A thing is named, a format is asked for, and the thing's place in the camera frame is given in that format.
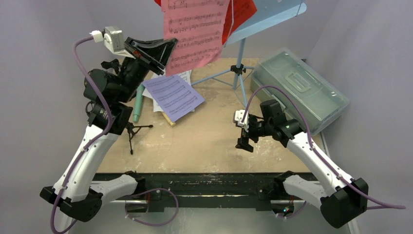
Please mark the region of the black round-base mic stand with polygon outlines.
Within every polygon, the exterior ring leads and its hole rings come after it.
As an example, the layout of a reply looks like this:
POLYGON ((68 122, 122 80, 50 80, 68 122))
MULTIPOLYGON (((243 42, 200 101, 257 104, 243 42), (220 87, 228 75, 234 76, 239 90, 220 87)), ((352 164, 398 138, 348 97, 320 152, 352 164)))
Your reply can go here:
POLYGON ((104 69, 114 69, 118 70, 120 67, 120 63, 118 59, 114 59, 112 61, 103 61, 101 62, 101 67, 104 69))

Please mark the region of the white sheet music page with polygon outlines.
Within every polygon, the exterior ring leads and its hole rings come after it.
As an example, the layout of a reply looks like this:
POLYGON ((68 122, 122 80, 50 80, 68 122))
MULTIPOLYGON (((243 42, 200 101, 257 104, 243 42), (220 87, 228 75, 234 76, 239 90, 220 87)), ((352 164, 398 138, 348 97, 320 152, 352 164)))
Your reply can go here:
POLYGON ((157 101, 153 98, 153 111, 154 112, 164 112, 162 107, 157 103, 157 101))
MULTIPOLYGON (((191 70, 188 70, 188 71, 185 71, 185 72, 182 72, 182 73, 178 73, 177 75, 179 77, 181 77, 184 81, 186 81, 188 84, 191 84, 191 80, 190 80, 191 72, 192 72, 191 70)), ((153 73, 151 78, 158 78, 160 76, 161 75, 157 75, 157 74, 153 73)), ((153 99, 152 95, 149 93, 147 88, 145 88, 142 95, 145 96, 145 97, 153 99)))

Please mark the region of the teal toy microphone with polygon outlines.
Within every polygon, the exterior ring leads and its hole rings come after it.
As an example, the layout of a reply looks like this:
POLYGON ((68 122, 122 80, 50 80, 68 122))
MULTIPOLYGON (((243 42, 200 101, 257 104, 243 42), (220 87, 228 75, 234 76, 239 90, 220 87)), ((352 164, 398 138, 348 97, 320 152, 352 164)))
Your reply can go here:
POLYGON ((143 84, 139 85, 136 90, 135 105, 133 109, 133 121, 135 123, 139 121, 139 118, 141 116, 144 90, 145 86, 143 84))

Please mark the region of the pink sheet music page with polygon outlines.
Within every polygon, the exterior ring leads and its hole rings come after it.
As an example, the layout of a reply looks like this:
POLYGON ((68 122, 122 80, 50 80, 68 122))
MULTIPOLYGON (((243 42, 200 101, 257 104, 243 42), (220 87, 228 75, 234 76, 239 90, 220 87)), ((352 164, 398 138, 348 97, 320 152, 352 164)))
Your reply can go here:
POLYGON ((223 50, 222 36, 227 0, 163 0, 164 38, 178 40, 166 66, 168 76, 217 61, 223 50))

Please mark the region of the lavender sheet music page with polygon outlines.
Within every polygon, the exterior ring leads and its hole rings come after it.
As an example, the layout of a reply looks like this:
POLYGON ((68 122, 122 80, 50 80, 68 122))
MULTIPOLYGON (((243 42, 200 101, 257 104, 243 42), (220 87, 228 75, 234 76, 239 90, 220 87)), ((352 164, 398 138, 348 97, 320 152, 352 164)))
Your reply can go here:
POLYGON ((205 102, 205 99, 178 75, 148 79, 143 85, 172 122, 205 102))

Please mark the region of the beige condenser microphone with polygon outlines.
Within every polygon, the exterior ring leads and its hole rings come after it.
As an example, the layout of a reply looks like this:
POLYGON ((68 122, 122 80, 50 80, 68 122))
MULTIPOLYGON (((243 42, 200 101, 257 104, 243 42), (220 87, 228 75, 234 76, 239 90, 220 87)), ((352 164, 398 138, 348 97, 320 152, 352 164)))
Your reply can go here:
POLYGON ((173 127, 173 126, 176 125, 176 123, 173 122, 173 121, 168 117, 168 115, 167 115, 165 112, 161 112, 161 114, 163 115, 163 117, 165 118, 165 120, 167 121, 167 123, 168 123, 171 127, 173 127))

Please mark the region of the black tripod mic stand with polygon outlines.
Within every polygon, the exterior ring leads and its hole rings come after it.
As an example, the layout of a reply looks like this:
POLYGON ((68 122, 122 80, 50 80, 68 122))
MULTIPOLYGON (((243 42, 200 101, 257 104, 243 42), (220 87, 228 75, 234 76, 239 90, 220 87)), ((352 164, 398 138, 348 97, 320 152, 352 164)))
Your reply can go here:
MULTIPOLYGON (((129 122, 129 118, 132 114, 133 108, 129 107, 121 102, 116 102, 109 105, 113 123, 109 129, 109 133, 121 135, 123 130, 126 129, 129 135, 130 154, 133 155, 131 140, 142 128, 152 128, 153 125, 138 126, 129 122)), ((108 124, 108 114, 103 105, 89 101, 86 104, 85 112, 88 116, 89 126, 95 125, 104 130, 108 124)))

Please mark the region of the red paper sheet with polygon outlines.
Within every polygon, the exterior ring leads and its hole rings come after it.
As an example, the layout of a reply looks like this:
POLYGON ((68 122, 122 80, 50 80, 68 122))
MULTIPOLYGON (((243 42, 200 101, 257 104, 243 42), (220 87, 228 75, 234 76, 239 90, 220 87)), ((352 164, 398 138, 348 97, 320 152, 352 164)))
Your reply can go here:
MULTIPOLYGON (((225 0, 156 0, 155 3, 159 5, 163 12, 167 9, 175 10, 178 8, 198 7, 207 5, 223 5, 225 0)), ((238 29, 244 22, 250 19, 257 12, 257 7, 252 0, 231 0, 227 7, 226 17, 224 20, 222 45, 228 41, 231 34, 238 29)), ((218 32, 210 34, 191 36, 190 38, 181 39, 178 44, 178 49, 194 47, 198 45, 205 45, 207 43, 217 41, 218 32)))

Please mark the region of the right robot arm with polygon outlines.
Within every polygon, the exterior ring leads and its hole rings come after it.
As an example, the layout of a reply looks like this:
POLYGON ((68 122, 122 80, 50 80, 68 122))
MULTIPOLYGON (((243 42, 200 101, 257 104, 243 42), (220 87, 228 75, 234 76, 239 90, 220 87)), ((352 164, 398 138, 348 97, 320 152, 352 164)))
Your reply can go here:
POLYGON ((260 104, 262 117, 237 110, 233 122, 241 128, 237 149, 253 152, 250 141, 257 143, 260 137, 272 137, 295 154, 318 180, 309 182, 299 175, 286 172, 276 179, 274 194, 279 198, 297 196, 317 207, 324 219, 334 228, 340 228, 367 210, 369 186, 362 179, 354 179, 341 170, 303 131, 296 119, 288 120, 276 100, 260 104))

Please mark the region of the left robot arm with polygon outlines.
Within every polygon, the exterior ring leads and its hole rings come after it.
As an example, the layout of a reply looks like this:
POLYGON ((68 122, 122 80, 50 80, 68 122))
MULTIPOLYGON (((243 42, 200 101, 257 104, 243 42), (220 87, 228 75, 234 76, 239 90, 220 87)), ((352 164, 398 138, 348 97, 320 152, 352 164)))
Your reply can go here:
POLYGON ((128 171, 120 177, 96 182, 95 173, 108 150, 125 129, 133 130, 129 118, 132 107, 127 106, 149 71, 162 74, 178 40, 158 39, 140 41, 127 38, 124 46, 131 57, 122 63, 112 62, 115 73, 101 69, 87 71, 80 60, 76 63, 85 76, 84 96, 92 107, 81 144, 70 165, 52 186, 44 187, 40 196, 60 210, 72 223, 88 222, 100 208, 122 197, 150 198, 161 188, 147 189, 140 174, 128 171))

